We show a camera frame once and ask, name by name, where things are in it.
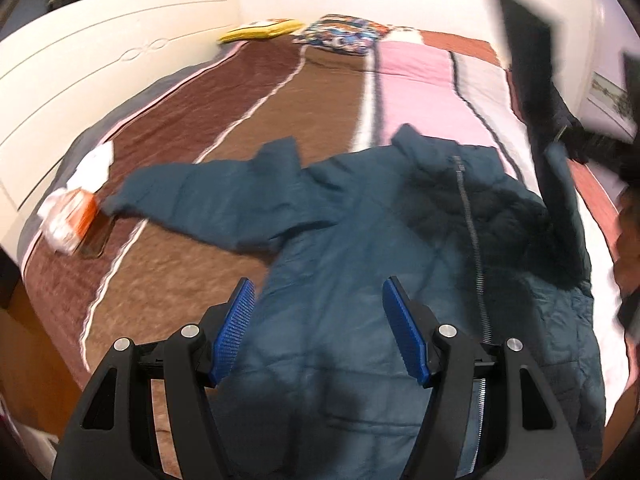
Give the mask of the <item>teal puffer jacket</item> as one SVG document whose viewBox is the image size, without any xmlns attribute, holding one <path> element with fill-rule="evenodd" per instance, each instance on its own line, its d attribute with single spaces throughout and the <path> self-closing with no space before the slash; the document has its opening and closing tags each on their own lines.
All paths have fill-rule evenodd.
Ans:
<svg viewBox="0 0 640 480">
<path fill-rule="evenodd" d="M 602 453 L 605 397 L 590 280 L 560 282 L 539 188 L 484 146 L 401 127 L 380 148 L 303 166 L 296 143 L 247 162 L 138 169 L 104 204 L 273 262 L 231 375 L 212 400 L 240 479 L 395 479 L 430 398 L 386 320 L 397 276 L 440 322 L 523 341 L 585 470 Z"/>
</svg>

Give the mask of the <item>dark navy folded jacket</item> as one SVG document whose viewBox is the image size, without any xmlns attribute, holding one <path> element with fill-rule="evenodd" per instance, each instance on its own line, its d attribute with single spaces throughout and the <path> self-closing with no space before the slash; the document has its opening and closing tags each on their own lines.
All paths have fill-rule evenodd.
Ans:
<svg viewBox="0 0 640 480">
<path fill-rule="evenodd" d="M 576 126 L 578 121 L 554 87 L 542 107 L 526 110 L 523 117 L 538 188 L 548 214 L 544 244 L 553 259 L 551 267 L 560 274 L 562 284 L 584 284 L 590 280 L 591 263 L 567 149 L 558 139 L 563 129 Z"/>
</svg>

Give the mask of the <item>lilac wardrobe with ornament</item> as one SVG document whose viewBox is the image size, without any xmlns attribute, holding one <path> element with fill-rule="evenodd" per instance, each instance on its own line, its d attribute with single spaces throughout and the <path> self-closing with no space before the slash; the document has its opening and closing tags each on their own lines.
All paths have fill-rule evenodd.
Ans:
<svg viewBox="0 0 640 480">
<path fill-rule="evenodd" d="M 579 118 L 620 139 L 634 140 L 623 54 L 639 53 L 639 36 L 618 0 L 597 0 L 599 21 L 591 77 Z"/>
</svg>

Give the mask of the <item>striped plush bed blanket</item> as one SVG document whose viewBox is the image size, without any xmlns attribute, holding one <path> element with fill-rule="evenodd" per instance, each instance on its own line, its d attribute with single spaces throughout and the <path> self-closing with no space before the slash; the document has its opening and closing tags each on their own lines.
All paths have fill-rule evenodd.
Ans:
<svg viewBox="0 0 640 480">
<path fill-rule="evenodd" d="M 112 141 L 114 162 L 98 201 L 134 171 L 156 165 L 247 162 L 266 144 L 292 139 L 303 166 L 380 148 L 410 126 L 428 138 L 493 148 L 504 172 L 529 191 L 538 183 L 511 76 L 475 40 L 394 32 L 363 58 L 294 44 L 291 37 L 225 47 L 211 61 L 165 77 L 88 128 L 55 175 L 61 186 L 81 159 Z M 592 327 L 605 397 L 599 288 L 609 288 L 608 241 L 594 208 L 608 201 L 567 155 L 591 263 Z M 226 298 L 239 278 L 256 285 L 256 306 L 273 258 L 232 252 L 131 214 L 108 214 L 94 258 L 55 252 L 37 216 L 18 239 L 28 296 L 74 378 L 85 385 L 118 336 L 163 338 Z"/>
</svg>

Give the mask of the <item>colourful patterned pillow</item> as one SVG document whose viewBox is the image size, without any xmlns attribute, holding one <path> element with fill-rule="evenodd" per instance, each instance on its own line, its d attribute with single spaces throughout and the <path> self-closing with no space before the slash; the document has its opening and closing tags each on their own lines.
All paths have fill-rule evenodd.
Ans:
<svg viewBox="0 0 640 480">
<path fill-rule="evenodd" d="M 326 14 L 293 35 L 302 44 L 334 53 L 367 55 L 392 26 L 344 14 Z"/>
</svg>

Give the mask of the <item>white orange plastic bag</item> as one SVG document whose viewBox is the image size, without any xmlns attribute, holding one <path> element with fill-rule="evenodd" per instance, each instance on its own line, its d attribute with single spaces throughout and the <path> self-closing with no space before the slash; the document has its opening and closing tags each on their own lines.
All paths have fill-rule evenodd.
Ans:
<svg viewBox="0 0 640 480">
<path fill-rule="evenodd" d="M 113 142 L 98 145 L 44 199 L 37 214 L 42 220 L 41 233 L 55 252 L 70 255 L 80 246 L 98 215 L 96 193 L 107 182 L 113 162 Z"/>
</svg>

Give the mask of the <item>yellow pillow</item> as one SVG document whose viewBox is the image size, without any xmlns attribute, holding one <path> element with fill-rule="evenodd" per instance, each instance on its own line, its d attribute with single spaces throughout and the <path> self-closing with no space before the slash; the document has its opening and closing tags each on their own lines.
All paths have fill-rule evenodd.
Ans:
<svg viewBox="0 0 640 480">
<path fill-rule="evenodd" d="M 246 23 L 230 29 L 219 37 L 220 44 L 243 40 L 263 40 L 292 34 L 304 27 L 301 21 L 292 18 L 270 18 L 269 20 Z"/>
</svg>

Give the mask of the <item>white headboard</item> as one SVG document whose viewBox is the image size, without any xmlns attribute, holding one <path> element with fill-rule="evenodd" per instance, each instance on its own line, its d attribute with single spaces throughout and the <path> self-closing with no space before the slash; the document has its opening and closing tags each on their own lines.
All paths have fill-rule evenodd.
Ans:
<svg viewBox="0 0 640 480">
<path fill-rule="evenodd" d="M 212 58 L 239 0 L 81 0 L 1 43 L 1 247 L 75 139 L 157 79 Z"/>
</svg>

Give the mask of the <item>brown wooden bed frame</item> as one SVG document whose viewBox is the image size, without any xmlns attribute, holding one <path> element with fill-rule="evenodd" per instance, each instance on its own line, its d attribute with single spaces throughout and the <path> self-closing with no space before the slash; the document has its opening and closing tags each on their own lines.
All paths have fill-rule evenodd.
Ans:
<svg viewBox="0 0 640 480">
<path fill-rule="evenodd" d="M 1 256 L 1 394 L 18 422 L 57 437 L 80 397 L 7 255 Z"/>
</svg>

